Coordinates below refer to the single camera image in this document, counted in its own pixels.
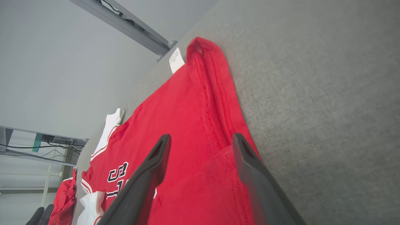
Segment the white metal rack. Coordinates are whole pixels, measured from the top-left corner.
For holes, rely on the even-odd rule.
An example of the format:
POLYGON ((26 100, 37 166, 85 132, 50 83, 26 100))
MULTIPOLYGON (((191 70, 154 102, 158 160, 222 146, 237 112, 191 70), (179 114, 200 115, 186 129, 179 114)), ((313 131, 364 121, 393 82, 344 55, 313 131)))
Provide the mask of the white metal rack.
MULTIPOLYGON (((55 159, 57 157, 60 157, 62 161, 65 159, 65 157, 62 156, 62 154, 64 154, 65 151, 64 152, 63 152, 63 150, 60 151, 59 148, 60 147, 53 148, 50 159, 55 159)), ((47 196, 48 196, 49 189, 50 189, 51 178, 52 177, 57 177, 58 179, 63 178, 64 167, 65 167, 64 165, 61 165, 59 163, 49 162, 46 179, 45 179, 45 185, 44 185, 44 189, 43 189, 43 195, 42 195, 42 199, 41 199, 42 207, 45 208, 48 205, 46 203, 46 201, 47 201, 47 196)))

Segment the teal box on shelf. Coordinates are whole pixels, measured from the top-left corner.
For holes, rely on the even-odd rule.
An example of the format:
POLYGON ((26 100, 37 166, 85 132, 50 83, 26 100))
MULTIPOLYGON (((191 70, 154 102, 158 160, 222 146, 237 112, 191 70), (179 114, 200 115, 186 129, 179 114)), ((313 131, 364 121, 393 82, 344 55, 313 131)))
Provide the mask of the teal box on shelf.
POLYGON ((43 140, 43 134, 37 133, 34 139, 34 144, 32 147, 33 152, 38 152, 41 147, 41 142, 43 140))

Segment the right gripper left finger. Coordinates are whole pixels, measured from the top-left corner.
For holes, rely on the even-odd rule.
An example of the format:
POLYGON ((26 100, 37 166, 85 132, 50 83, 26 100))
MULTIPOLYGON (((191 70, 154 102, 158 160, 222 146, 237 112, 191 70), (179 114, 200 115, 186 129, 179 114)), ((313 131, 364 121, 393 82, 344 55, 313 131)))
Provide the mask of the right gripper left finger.
POLYGON ((171 136, 163 134, 97 225, 147 225, 156 188, 164 181, 171 136))

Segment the grey metal shelf frame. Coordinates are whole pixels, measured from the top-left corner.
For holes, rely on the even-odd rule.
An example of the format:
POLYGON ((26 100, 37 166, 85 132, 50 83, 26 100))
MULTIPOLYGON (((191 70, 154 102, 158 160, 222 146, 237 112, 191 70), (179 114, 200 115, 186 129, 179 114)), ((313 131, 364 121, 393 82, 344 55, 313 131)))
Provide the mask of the grey metal shelf frame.
POLYGON ((0 156, 29 159, 45 163, 54 162, 64 166, 74 167, 77 164, 77 159, 88 141, 88 139, 74 138, 77 139, 75 145, 41 142, 39 151, 33 152, 32 148, 37 133, 41 132, 0 126, 0 156), (63 161, 60 157, 50 159, 51 152, 54 147, 60 147, 60 151, 65 151, 64 154, 62 154, 62 156, 65 157, 63 161))

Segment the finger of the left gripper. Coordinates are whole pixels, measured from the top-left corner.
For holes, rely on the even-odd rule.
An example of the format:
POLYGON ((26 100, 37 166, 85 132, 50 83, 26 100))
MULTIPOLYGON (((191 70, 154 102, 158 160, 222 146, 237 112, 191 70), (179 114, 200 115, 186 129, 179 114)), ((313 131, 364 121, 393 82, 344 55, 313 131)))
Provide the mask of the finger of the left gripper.
POLYGON ((37 208, 36 212, 33 214, 31 219, 26 223, 26 225, 38 225, 44 213, 44 210, 45 209, 43 207, 37 208))
POLYGON ((38 225, 48 225, 53 209, 54 209, 53 204, 49 204, 47 208, 40 207, 38 209, 39 210, 38 225))

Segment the grey double partition post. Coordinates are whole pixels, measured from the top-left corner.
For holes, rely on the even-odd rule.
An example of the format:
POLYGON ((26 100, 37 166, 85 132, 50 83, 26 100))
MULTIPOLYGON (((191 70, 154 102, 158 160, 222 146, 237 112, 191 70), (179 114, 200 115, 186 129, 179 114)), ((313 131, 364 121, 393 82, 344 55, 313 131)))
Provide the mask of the grey double partition post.
POLYGON ((156 55, 159 62, 178 42, 167 40, 117 0, 70 0, 156 55))

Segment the black electronic device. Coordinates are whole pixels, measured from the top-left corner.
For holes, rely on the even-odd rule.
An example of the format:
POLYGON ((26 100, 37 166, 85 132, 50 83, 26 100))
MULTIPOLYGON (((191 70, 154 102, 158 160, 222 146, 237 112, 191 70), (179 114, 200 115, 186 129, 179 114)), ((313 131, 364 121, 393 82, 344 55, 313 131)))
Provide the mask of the black electronic device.
POLYGON ((54 143, 54 144, 75 145, 75 143, 77 142, 77 139, 43 134, 42 142, 49 142, 49 143, 54 143))

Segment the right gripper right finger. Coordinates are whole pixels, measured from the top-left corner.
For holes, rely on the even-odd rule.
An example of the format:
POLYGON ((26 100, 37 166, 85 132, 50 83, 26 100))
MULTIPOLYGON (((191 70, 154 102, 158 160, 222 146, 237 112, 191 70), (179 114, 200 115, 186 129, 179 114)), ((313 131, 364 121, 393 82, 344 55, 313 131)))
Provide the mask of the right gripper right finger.
POLYGON ((232 146, 237 173, 248 190, 255 225, 306 225, 244 135, 234 133, 232 146))

